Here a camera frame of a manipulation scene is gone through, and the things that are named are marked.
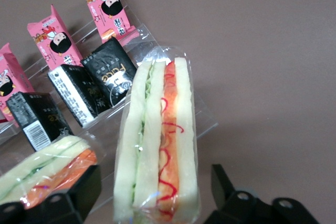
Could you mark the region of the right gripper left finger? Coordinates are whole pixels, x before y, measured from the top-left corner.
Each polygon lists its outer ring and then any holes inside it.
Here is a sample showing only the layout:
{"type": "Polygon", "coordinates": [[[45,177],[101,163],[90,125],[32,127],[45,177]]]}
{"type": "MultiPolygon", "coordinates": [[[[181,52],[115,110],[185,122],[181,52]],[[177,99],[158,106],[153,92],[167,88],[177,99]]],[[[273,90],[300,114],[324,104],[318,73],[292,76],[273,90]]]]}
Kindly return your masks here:
{"type": "Polygon", "coordinates": [[[84,223],[101,191],[100,166],[92,165],[70,189],[53,193],[33,208],[25,209],[21,202],[1,205],[1,224],[84,223]]]}

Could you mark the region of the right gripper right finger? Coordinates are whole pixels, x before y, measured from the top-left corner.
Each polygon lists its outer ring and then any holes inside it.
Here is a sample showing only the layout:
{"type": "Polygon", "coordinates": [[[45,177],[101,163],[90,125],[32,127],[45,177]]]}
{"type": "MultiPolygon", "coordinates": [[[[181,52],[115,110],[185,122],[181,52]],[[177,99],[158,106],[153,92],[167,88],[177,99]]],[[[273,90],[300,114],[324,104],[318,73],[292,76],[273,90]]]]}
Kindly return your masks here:
{"type": "Polygon", "coordinates": [[[319,223],[295,199],[279,197],[267,204],[247,191],[235,189],[220,164],[212,165],[211,190],[217,209],[205,223],[319,223]]]}

